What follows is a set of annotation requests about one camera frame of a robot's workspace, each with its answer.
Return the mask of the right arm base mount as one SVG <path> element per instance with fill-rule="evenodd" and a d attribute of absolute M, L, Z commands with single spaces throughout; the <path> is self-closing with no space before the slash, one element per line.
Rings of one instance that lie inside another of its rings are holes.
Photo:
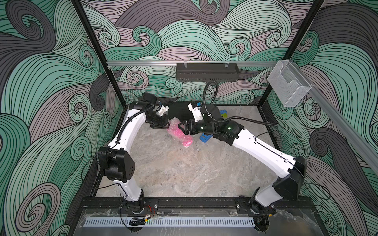
<path fill-rule="evenodd" d="M 247 197 L 238 197 L 235 199 L 238 214 L 248 214 L 254 216 L 275 215 L 275 208 L 262 206 L 255 200 Z"/>

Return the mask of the blue tape dispenser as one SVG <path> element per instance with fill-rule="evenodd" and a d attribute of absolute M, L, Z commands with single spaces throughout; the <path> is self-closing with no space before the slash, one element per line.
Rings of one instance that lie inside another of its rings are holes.
<path fill-rule="evenodd" d="M 206 143 L 206 142 L 208 142 L 211 138 L 213 137 L 213 135 L 212 134 L 202 134 L 201 136 L 200 136 L 200 141 L 202 141 L 203 143 Z"/>

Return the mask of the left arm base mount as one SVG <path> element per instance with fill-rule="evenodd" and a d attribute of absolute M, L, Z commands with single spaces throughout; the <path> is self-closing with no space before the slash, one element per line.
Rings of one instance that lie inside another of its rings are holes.
<path fill-rule="evenodd" d="M 158 198 L 145 197 L 137 202 L 122 200 L 120 214 L 149 215 L 155 214 L 158 208 Z"/>

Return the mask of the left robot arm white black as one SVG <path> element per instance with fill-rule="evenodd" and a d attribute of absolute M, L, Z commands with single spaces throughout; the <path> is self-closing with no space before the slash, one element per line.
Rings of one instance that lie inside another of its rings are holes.
<path fill-rule="evenodd" d="M 169 128 L 165 114 L 168 108 L 159 105 L 155 111 L 157 101 L 155 95 L 145 92 L 137 101 L 132 102 L 116 136 L 96 154 L 104 175 L 120 188 L 121 197 L 128 202 L 139 202 L 143 196 L 142 189 L 133 177 L 135 162 L 130 155 L 136 135 L 144 123 L 152 129 Z"/>

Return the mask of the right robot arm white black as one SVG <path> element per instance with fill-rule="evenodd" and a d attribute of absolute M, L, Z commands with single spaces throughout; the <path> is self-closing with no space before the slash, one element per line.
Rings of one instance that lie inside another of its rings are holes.
<path fill-rule="evenodd" d="M 272 170 L 277 175 L 277 180 L 260 188 L 254 196 L 254 202 L 260 206 L 268 207 L 281 199 L 298 199 L 307 171 L 307 160 L 304 157 L 293 157 L 279 151 L 235 121 L 186 120 L 179 123 L 178 128 L 186 135 L 212 135 L 248 153 Z"/>

